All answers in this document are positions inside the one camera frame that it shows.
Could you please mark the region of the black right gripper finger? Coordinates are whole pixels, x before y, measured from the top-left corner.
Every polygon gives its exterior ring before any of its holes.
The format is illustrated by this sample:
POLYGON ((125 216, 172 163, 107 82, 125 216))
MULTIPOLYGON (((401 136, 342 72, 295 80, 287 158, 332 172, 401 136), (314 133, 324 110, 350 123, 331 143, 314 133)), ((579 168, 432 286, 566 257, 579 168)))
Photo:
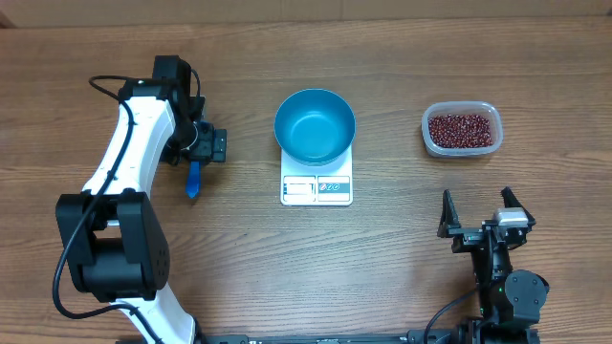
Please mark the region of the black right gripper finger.
POLYGON ((446 189, 443 192, 443 208, 437 229, 437 236, 440 238, 451 238, 456 236, 460 229, 461 224, 450 191, 446 189))
POLYGON ((527 224, 529 226, 534 226, 536 224, 535 217, 521 204, 521 202, 516 198, 512 190, 506 186, 500 191, 502 196, 504 206, 506 208, 520 208, 526 215, 528 220, 527 224))

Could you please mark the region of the blue plastic scoop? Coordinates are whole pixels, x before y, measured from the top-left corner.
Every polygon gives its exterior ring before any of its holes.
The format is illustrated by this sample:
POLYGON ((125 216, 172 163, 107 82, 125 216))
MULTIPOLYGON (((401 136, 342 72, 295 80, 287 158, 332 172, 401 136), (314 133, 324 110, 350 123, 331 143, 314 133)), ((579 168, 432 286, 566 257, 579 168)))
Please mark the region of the blue plastic scoop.
POLYGON ((189 164, 188 177, 186 182, 186 194, 190 199, 195 199, 200 192, 201 184, 201 165, 198 161, 189 164))

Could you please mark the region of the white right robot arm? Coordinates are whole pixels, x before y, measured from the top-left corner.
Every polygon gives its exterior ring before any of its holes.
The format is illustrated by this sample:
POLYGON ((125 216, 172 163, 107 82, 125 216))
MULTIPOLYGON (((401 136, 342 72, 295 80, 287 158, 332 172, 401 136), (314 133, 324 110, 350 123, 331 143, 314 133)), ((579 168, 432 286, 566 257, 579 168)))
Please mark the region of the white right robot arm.
POLYGON ((462 320, 454 329, 436 336, 437 343, 537 343, 533 325, 540 320, 550 285, 540 275, 514 269, 510 251, 527 243, 536 219, 509 187, 501 190, 504 206, 479 227, 463 227, 449 190, 443 193, 443 210, 437 231, 452 240, 454 253, 471 257, 475 288, 440 309, 427 323, 424 342, 431 328, 450 308, 476 295, 480 315, 462 320))

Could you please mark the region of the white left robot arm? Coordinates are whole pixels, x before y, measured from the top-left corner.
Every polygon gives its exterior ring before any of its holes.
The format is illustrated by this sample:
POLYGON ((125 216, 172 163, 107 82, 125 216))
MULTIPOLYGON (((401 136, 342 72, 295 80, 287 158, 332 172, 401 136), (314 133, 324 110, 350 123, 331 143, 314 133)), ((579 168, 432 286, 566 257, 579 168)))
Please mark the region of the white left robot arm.
POLYGON ((169 245, 150 202, 157 167, 189 164, 186 193, 227 154, 227 132, 204 121, 206 99, 190 87, 195 70, 177 55, 158 55, 150 78, 122 78, 109 96, 119 119, 104 157, 77 194, 63 194, 55 217, 63 250, 52 282, 59 313, 85 319, 125 314, 144 343, 203 343, 195 316, 169 286, 169 245))

